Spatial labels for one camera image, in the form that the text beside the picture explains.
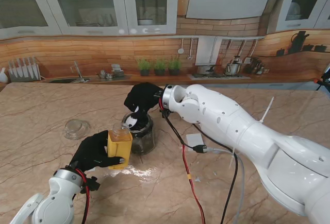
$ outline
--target potted herb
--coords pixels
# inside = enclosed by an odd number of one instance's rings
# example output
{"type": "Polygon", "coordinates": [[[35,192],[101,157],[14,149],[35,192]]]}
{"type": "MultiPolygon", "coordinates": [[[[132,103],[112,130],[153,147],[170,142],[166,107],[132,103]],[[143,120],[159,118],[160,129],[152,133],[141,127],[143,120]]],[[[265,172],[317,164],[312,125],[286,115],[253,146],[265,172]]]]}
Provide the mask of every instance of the potted herb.
{"type": "Polygon", "coordinates": [[[175,56],[169,61],[169,73],[171,76],[177,76],[180,74],[181,62],[179,56],[175,56]]]}
{"type": "Polygon", "coordinates": [[[148,76],[150,71],[150,62],[146,61],[144,58],[137,60],[137,62],[140,69],[140,75],[148,76]]]}
{"type": "Polygon", "coordinates": [[[154,65],[155,75],[156,76],[165,75],[165,67],[166,67],[165,61],[163,59],[157,59],[154,65]]]}

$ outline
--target stove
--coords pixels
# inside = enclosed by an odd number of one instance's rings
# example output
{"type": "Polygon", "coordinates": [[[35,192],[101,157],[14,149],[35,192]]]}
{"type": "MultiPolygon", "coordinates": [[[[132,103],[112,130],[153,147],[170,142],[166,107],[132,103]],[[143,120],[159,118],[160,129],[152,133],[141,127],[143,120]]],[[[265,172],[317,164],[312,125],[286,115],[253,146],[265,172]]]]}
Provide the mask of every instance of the stove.
{"type": "Polygon", "coordinates": [[[213,73],[213,74],[192,74],[192,75],[188,75],[188,77],[191,80],[207,80],[207,79],[215,79],[215,78],[221,78],[222,80],[250,79],[250,77],[243,76],[243,75],[240,75],[240,74],[228,76],[228,75],[217,74],[217,73],[213,73]]]}

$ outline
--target green plant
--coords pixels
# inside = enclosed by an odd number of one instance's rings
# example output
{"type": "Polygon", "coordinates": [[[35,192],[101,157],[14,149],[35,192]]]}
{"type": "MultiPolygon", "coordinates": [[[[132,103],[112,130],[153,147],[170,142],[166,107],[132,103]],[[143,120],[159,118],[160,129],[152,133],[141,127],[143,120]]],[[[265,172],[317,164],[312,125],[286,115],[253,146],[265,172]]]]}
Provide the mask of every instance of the green plant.
{"type": "Polygon", "coordinates": [[[140,60],[137,60],[138,62],[138,68],[142,70],[149,70],[150,69],[150,62],[146,61],[146,59],[142,58],[140,60]]]}
{"type": "Polygon", "coordinates": [[[166,64],[165,61],[163,59],[157,59],[154,65],[154,69],[155,70],[165,70],[166,68],[166,64]]]}
{"type": "Polygon", "coordinates": [[[181,68],[181,62],[179,56],[172,57],[169,61],[169,69],[171,70],[179,70],[181,68]]]}

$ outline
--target cabinet handle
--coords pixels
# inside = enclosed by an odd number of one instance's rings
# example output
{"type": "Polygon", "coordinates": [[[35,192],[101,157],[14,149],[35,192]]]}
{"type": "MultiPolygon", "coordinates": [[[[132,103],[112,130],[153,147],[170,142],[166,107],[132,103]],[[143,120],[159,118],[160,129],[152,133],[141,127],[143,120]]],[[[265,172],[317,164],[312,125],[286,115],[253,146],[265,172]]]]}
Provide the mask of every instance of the cabinet handle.
{"type": "Polygon", "coordinates": [[[21,31],[18,31],[17,33],[36,33],[32,30],[21,30],[21,31]]]}
{"type": "Polygon", "coordinates": [[[87,31],[88,33],[103,33],[103,31],[87,31]]]}
{"type": "Polygon", "coordinates": [[[145,32],[160,32],[160,29],[146,29],[145,32]]]}
{"type": "Polygon", "coordinates": [[[301,24],[287,25],[287,27],[299,27],[301,24]]]}

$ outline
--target glass bowl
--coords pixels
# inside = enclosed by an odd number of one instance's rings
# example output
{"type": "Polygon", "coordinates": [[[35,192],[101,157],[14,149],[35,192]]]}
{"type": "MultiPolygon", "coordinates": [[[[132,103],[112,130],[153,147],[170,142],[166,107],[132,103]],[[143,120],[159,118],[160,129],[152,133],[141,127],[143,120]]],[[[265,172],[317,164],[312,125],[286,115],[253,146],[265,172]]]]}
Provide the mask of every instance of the glass bowl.
{"type": "Polygon", "coordinates": [[[89,127],[87,121],[71,119],[66,123],[63,129],[63,135],[66,139],[78,140],[87,134],[89,127]]]}

